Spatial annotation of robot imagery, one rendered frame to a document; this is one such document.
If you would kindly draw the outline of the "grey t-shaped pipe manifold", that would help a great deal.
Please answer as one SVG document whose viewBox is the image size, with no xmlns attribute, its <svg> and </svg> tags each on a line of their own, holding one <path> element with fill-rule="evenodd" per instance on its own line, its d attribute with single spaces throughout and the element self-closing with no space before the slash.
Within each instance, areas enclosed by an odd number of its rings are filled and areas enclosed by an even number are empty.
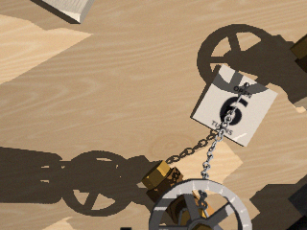
<svg viewBox="0 0 307 230">
<path fill-rule="evenodd" d="M 307 34 L 295 43 L 290 50 L 297 57 L 295 62 L 307 73 Z M 162 160 L 156 164 L 141 182 L 147 187 L 146 195 L 153 201 L 154 206 L 149 218 L 149 230 L 223 230 L 218 224 L 233 212 L 238 221 L 238 230 L 252 230 L 248 210 L 241 199 L 221 183 L 206 178 L 189 178 L 182 180 L 183 174 L 177 167 L 170 168 Z M 228 203 L 214 213 L 207 203 L 207 218 L 203 209 L 198 209 L 198 196 L 194 190 L 208 190 L 223 196 Z M 307 230 L 307 184 L 303 185 L 288 200 L 303 215 L 286 230 Z M 196 205 L 197 204 L 197 205 Z M 159 225 L 164 211 L 175 224 L 178 223 L 179 212 L 182 208 L 180 225 Z M 214 227 L 215 226 L 215 227 Z"/>
</svg>

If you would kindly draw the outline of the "white square tag on silver chain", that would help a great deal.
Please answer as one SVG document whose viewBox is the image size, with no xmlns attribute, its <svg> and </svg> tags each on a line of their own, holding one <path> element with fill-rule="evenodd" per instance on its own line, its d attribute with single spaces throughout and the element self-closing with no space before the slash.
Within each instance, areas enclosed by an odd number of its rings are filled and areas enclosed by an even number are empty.
<svg viewBox="0 0 307 230">
<path fill-rule="evenodd" d="M 193 116 L 219 132 L 202 163 L 202 178 L 209 178 L 207 171 L 211 169 L 209 162 L 214 158 L 212 151 L 217 142 L 225 135 L 246 147 L 277 94 L 224 64 L 221 66 Z"/>
</svg>

